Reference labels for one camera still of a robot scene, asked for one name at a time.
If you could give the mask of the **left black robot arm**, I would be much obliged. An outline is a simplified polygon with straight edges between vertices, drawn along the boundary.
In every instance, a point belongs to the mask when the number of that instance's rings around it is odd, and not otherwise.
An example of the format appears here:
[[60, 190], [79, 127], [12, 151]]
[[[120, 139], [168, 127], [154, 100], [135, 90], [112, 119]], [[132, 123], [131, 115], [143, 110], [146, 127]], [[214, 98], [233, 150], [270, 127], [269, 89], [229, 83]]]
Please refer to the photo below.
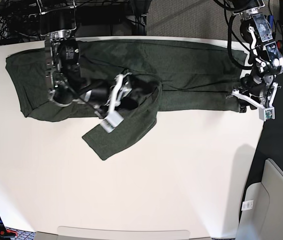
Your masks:
[[[266, 115], [266, 119], [275, 117], [273, 102], [278, 89], [276, 77], [283, 73], [283, 55], [273, 36], [273, 26], [270, 20], [260, 12], [265, 6], [262, 0], [216, 0], [215, 4], [231, 16], [226, 17], [227, 53], [231, 62], [241, 70], [249, 71], [240, 79], [240, 84], [231, 95], [236, 97], [240, 107], [247, 106], [258, 109]], [[235, 60], [232, 52], [232, 38], [235, 17], [239, 16], [240, 35], [249, 45], [248, 65]]]

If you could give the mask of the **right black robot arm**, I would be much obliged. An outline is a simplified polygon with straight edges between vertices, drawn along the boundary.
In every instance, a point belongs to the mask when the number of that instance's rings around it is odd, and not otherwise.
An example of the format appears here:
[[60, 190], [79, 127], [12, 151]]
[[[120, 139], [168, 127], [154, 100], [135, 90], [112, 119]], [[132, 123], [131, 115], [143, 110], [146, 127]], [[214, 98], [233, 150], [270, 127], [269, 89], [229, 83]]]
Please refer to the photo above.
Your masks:
[[76, 40], [75, 0], [39, 0], [40, 35], [45, 38], [45, 82], [48, 99], [60, 107], [88, 106], [102, 120], [121, 122], [118, 107], [133, 107], [131, 94], [146, 96], [158, 81], [139, 79], [123, 67], [114, 80], [88, 80], [81, 74], [81, 47]]

